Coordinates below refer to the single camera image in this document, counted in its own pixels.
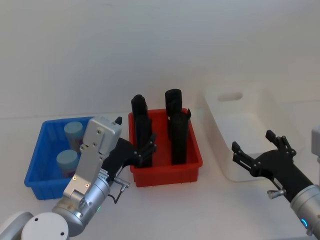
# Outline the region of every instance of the blue plastic bin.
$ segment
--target blue plastic bin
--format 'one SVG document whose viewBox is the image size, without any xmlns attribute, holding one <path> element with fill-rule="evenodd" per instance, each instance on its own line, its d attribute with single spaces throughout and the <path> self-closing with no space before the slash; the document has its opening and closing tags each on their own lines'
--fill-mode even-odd
<svg viewBox="0 0 320 240">
<path fill-rule="evenodd" d="M 77 121 L 87 128 L 92 117 L 65 118 L 45 121 L 42 124 L 38 140 L 33 151 L 24 185 L 31 187 L 39 200 L 61 198 L 71 178 L 63 178 L 57 164 L 57 155 L 70 149 L 64 127 L 67 123 Z"/>
</svg>

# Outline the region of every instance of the white wall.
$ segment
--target white wall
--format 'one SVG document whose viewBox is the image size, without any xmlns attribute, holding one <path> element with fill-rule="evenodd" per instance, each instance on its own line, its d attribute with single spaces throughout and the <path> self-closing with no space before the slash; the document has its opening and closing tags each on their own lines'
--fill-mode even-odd
<svg viewBox="0 0 320 240">
<path fill-rule="evenodd" d="M 0 118 L 184 105 L 218 81 L 314 80 L 317 0 L 0 0 Z"/>
</svg>

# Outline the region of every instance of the red plastic bin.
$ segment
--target red plastic bin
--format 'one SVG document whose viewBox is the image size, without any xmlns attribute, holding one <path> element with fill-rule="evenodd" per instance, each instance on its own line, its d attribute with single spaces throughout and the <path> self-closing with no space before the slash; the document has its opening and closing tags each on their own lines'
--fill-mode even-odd
<svg viewBox="0 0 320 240">
<path fill-rule="evenodd" d="M 152 167 L 130 167 L 137 187 L 148 187 L 166 184 L 191 183 L 198 180 L 199 168 L 203 161 L 196 136 L 189 122 L 186 164 L 171 164 L 171 142 L 168 138 L 167 114 L 165 109 L 148 111 L 152 119 L 152 132 L 156 133 L 156 152 L 152 157 Z M 129 114 L 129 139 L 136 145 L 136 131 L 133 114 Z"/>
</svg>

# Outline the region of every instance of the blue light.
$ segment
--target blue light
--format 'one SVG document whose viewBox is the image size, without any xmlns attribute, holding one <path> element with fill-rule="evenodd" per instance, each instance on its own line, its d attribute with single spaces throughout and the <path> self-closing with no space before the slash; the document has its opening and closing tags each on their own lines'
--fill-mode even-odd
<svg viewBox="0 0 320 240">
<path fill-rule="evenodd" d="M 308 227 L 308 223 L 306 220 L 304 220 L 303 218 L 301 219 L 302 224 L 307 228 Z"/>
</svg>

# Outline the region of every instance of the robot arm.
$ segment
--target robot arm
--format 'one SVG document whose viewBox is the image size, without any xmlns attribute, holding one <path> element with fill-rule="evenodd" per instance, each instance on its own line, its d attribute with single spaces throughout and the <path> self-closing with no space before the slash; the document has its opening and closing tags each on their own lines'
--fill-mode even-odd
<svg viewBox="0 0 320 240">
<path fill-rule="evenodd" d="M 295 165 L 297 154 L 285 136 L 276 137 L 268 130 L 265 137 L 277 150 L 267 151 L 256 159 L 245 154 L 233 142 L 233 161 L 250 172 L 253 177 L 269 179 L 278 190 L 267 192 L 270 199 L 284 196 L 292 210 L 306 228 L 306 233 L 320 239 L 320 188 L 314 185 Z"/>
<path fill-rule="evenodd" d="M 142 149 L 119 138 L 121 122 L 120 117 L 114 122 L 103 116 L 90 119 L 78 167 L 61 200 L 52 212 L 13 215 L 0 227 L 0 240 L 68 240 L 83 232 L 108 196 L 116 204 L 130 185 L 118 177 L 121 170 L 128 165 L 140 167 L 156 150 L 155 135 Z M 109 194 L 113 183 L 121 185 L 116 199 Z"/>
</svg>

